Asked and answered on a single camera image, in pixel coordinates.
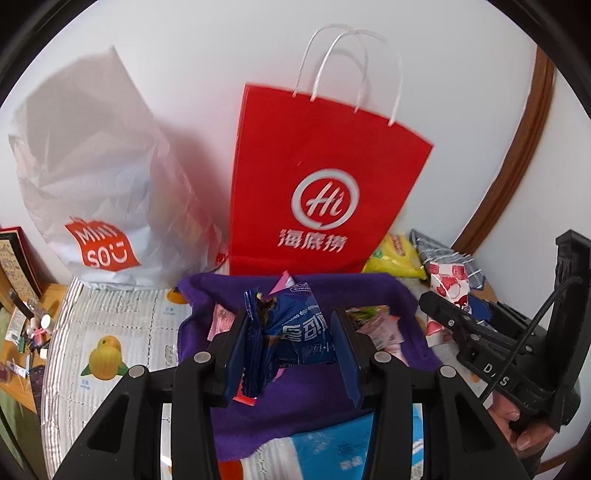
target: paper bag handle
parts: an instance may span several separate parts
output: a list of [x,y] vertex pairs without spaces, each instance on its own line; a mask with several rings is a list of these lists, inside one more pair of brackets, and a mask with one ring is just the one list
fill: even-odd
[[[348,30],[348,31],[355,30],[350,25],[346,25],[346,24],[342,24],[342,23],[331,23],[331,24],[325,25],[324,27],[319,28],[318,30],[316,30],[314,32],[310,41],[308,42],[308,45],[306,46],[304,56],[301,59],[300,69],[297,74],[297,80],[295,81],[295,87],[294,87],[294,93],[292,95],[293,97],[295,97],[298,93],[297,89],[300,85],[301,73],[304,70],[304,63],[306,63],[306,58],[308,57],[308,53],[310,51],[310,47],[312,46],[312,42],[314,41],[314,39],[316,38],[316,36],[320,32],[322,32],[323,30],[328,30],[329,28],[340,28],[341,30]],[[365,46],[365,43],[363,43],[363,41],[361,41],[360,38],[359,38],[359,43],[361,44],[361,47],[363,48],[363,76],[361,77],[361,85],[359,85],[359,90],[357,92],[357,101],[355,103],[355,112],[357,110],[359,110],[359,105],[361,104],[361,97],[362,97],[363,88],[366,85],[366,78],[367,78],[367,74],[368,74],[368,62],[369,62],[368,49]]]
[[326,52],[326,55],[324,56],[324,60],[322,61],[322,64],[320,65],[320,68],[318,69],[318,74],[316,75],[316,79],[314,80],[314,88],[312,88],[312,96],[310,97],[310,102],[313,102],[314,100],[316,100],[316,97],[318,96],[318,87],[320,85],[320,76],[322,75],[322,71],[324,70],[324,67],[326,65],[326,62],[329,59],[330,54],[335,49],[335,45],[339,42],[339,40],[341,38],[346,37],[348,35],[366,35],[368,37],[373,37],[376,40],[379,40],[380,42],[382,42],[384,45],[386,45],[392,51],[392,53],[394,54],[394,57],[396,58],[396,61],[398,63],[398,72],[399,72],[400,81],[398,82],[398,90],[396,92],[396,98],[394,100],[394,107],[392,108],[392,115],[390,116],[390,120],[388,121],[388,126],[391,127],[394,124],[394,120],[396,118],[396,111],[398,110],[398,105],[400,104],[400,97],[402,96],[402,80],[403,80],[402,58],[400,56],[400,52],[398,52],[397,50],[394,50],[388,44],[388,40],[386,39],[386,37],[384,37],[376,32],[372,32],[371,30],[347,30],[346,32],[342,32],[341,34],[339,34],[338,37],[335,38],[335,41],[330,46],[328,52]]

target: black clamp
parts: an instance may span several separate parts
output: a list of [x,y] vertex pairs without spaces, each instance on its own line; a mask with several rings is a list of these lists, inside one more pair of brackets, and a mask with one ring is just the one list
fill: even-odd
[[[175,480],[219,480],[211,407],[226,407],[244,367],[244,311],[207,352],[178,367],[129,369],[90,419],[64,458],[55,480],[157,480],[164,403],[172,404],[171,452]],[[374,408],[364,479],[408,480],[413,403],[423,405],[424,480],[527,479],[510,445],[452,367],[435,374],[406,367],[377,352],[356,333],[344,310],[331,331],[343,380],[354,402]]]
[[[435,292],[421,296],[421,310],[452,331],[458,361],[501,392],[522,411],[518,432],[537,417],[548,417],[557,432],[579,408],[578,377],[591,343],[591,242],[568,231],[556,239],[555,291],[532,320],[503,303],[487,302],[488,325]],[[548,330],[538,325],[554,309]]]

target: blue snack package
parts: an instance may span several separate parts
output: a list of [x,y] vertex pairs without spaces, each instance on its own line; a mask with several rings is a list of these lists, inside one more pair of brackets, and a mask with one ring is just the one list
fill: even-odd
[[266,299],[248,290],[244,299],[250,319],[242,384],[247,397],[260,395],[279,368],[335,361],[330,330],[307,283]]

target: finger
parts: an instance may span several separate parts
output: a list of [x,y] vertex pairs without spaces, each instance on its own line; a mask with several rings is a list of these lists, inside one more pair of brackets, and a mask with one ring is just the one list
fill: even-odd
[[539,452],[548,445],[554,435],[556,432],[548,425],[547,420],[532,422],[517,439],[519,456],[524,458]]
[[499,427],[499,430],[507,440],[507,442],[511,443],[513,447],[515,446],[515,442],[517,441],[517,434],[511,430],[509,427],[509,422],[506,419],[499,417],[495,412],[489,410],[489,414],[491,418],[496,423],[496,426]]
[[490,406],[489,411],[494,412],[500,418],[505,420],[519,420],[519,409],[517,406],[496,391],[492,393],[492,405]]

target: metal screw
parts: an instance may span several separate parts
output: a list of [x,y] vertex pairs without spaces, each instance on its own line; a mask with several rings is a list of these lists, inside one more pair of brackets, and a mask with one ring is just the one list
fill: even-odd
[[210,354],[209,352],[199,352],[199,353],[196,353],[195,356],[193,357],[193,360],[195,360],[198,364],[206,364],[211,359],[212,359],[212,354]]
[[451,367],[450,365],[443,365],[439,371],[441,374],[446,378],[453,378],[456,376],[456,369]]
[[387,364],[392,359],[392,355],[388,352],[375,352],[374,359],[381,364]]
[[129,369],[129,376],[131,378],[141,377],[145,373],[146,369],[141,365],[134,365]]

